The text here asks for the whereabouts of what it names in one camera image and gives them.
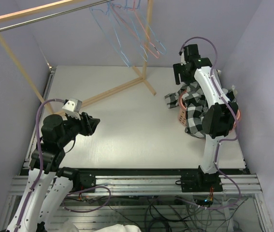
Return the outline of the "wooden clothes rack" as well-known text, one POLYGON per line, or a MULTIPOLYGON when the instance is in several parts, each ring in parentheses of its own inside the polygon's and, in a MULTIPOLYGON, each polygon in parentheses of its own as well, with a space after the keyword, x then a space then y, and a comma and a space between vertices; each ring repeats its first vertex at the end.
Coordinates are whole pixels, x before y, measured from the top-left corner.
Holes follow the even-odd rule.
MULTIPOLYGON (((21 10, 21 11, 0 15, 0 23, 8 22, 8 21, 11 21, 11 20, 14 20, 14 19, 19 19, 19 18, 23 18, 23 17, 26 17, 26 16, 30 16, 30 15, 34 15, 34 14, 38 14, 38 13, 42 13, 42 12, 46 12, 46 11, 49 11, 49 10, 57 9, 57 8, 72 5, 72 4, 77 4, 78 2, 79 2, 78 0, 60 0, 60 1, 53 2, 53 3, 48 3, 48 4, 45 4, 45 5, 40 5, 40 6, 36 6, 36 7, 33 7, 33 8, 28 8, 28 9, 24 9, 24 10, 21 10)), ((29 74, 25 70, 24 66, 21 64, 19 59, 16 57, 16 55, 14 54, 14 52, 12 51, 10 46, 7 44, 7 42, 5 41, 5 39, 1 35, 0 35, 0 44, 4 48, 4 50, 6 51, 8 56, 11 58, 13 63, 16 65, 18 70, 24 76, 24 78, 26 79, 26 81, 28 82, 28 84, 30 85, 32 90, 34 91, 34 93, 37 96, 37 98, 39 99, 39 101, 41 103, 43 103, 44 98, 39 93, 37 87, 33 83, 33 80, 31 79, 31 77, 29 76, 29 74)), ((101 101, 101 100, 107 98, 107 97, 110 97, 114 94, 117 94, 117 93, 119 93, 123 90, 126 90, 130 87, 133 87, 133 86, 135 86, 139 83, 144 83, 146 85, 146 87, 149 89, 149 91, 153 95, 156 95, 157 92, 154 90, 152 85, 146 79, 147 62, 145 62, 143 64, 143 69, 141 71, 135 66, 132 66, 132 69, 138 75, 138 78, 135 78, 135 79, 133 79, 129 82, 121 84, 121 85, 119 85, 115 88, 112 88, 108 91, 105 91, 101 94, 98 94, 96 96, 93 96, 89 99, 86 99, 86 100, 82 101, 82 107, 86 107, 86 106, 89 106, 91 104, 94 104, 98 101, 101 101)))

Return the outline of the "pink laundry basket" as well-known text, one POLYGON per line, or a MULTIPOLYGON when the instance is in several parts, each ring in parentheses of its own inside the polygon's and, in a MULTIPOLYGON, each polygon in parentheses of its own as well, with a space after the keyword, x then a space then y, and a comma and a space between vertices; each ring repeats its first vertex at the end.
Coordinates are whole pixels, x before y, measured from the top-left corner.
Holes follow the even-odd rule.
MULTIPOLYGON (((179 96, 179 106, 180 106, 180 110, 179 110, 179 114, 178 114, 178 121, 183 125, 186 126, 186 107, 183 103, 183 95, 186 94, 186 90, 183 91, 180 96, 179 96)), ((241 120, 241 111, 238 109, 237 113, 236 113, 236 118, 238 121, 241 120)), ((234 122, 233 128, 231 131, 233 131, 236 128, 236 123, 234 122)))

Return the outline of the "black white checked shirt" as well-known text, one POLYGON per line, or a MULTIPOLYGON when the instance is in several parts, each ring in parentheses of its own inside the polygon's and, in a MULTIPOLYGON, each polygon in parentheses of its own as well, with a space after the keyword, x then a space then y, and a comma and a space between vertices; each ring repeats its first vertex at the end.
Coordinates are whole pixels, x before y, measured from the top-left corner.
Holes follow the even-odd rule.
POLYGON ((209 106, 197 81, 182 85, 177 92, 165 95, 164 99, 169 109, 183 104, 185 133, 196 138, 205 138, 202 121, 208 113, 209 106))

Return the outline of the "metal hanging rod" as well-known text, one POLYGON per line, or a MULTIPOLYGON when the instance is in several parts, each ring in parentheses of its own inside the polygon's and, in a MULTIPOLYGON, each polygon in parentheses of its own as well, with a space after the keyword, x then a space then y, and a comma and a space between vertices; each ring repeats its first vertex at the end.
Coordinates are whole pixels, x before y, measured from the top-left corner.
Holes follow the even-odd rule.
POLYGON ((77 8, 65 10, 65 11, 62 11, 62 12, 57 12, 57 13, 54 13, 54 14, 45 15, 45 16, 42 16, 42 17, 38 17, 38 18, 35 18, 35 19, 28 20, 28 21, 23 21, 23 22, 20 22, 20 23, 17 23, 17 24, 13 24, 13 25, 9 25, 9 26, 0 28, 0 32, 7 31, 7 30, 10 30, 10 29, 14 29, 14 28, 18 28, 18 27, 25 26, 25 25, 29 25, 29 24, 36 23, 36 22, 39 22, 39 21, 44 21, 44 20, 54 18, 54 17, 57 17, 57 16, 66 15, 66 14, 69 14, 69 13, 72 13, 72 12, 80 11, 80 10, 83 10, 83 9, 87 9, 87 8, 90 8, 90 7, 94 7, 94 6, 97 6, 97 5, 101 5, 101 4, 104 4, 104 3, 110 3, 110 2, 111 2, 111 0, 102 0, 102 1, 94 2, 94 3, 88 4, 88 5, 80 6, 80 7, 77 7, 77 8))

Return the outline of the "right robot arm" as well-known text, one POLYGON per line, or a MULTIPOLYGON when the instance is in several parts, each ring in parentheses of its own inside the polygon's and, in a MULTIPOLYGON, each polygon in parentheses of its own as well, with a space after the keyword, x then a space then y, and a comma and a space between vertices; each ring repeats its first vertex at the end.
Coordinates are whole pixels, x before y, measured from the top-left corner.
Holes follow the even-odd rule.
POLYGON ((182 192, 222 191, 219 185, 219 148, 237 122, 238 105, 223 92, 210 59, 200 56, 197 44, 183 46, 179 54, 181 62, 173 65, 176 84, 196 81, 209 109, 202 120, 205 132, 202 162, 198 169, 182 176, 176 184, 181 186, 182 192))

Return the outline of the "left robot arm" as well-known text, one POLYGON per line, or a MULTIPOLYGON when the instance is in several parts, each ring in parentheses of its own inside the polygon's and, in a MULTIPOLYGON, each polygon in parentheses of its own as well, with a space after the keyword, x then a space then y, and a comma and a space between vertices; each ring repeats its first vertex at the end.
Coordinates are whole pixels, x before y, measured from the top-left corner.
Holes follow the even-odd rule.
POLYGON ((83 112, 74 118, 52 114, 43 120, 42 135, 31 155, 27 185, 18 209, 7 232, 45 232, 69 192, 80 188, 78 169, 60 164, 66 153, 64 147, 75 140, 77 135, 91 136, 100 119, 83 112))

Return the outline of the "white cloth under table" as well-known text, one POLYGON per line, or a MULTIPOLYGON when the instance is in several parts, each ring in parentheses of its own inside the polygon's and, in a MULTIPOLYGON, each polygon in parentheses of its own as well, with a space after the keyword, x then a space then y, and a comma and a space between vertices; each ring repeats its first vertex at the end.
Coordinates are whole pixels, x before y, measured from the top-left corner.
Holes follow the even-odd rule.
MULTIPOLYGON (((66 221, 58 230, 59 232, 80 232, 73 223, 66 221)), ((141 232, 141 229, 136 225, 123 225, 115 224, 112 226, 104 227, 95 232, 141 232)))

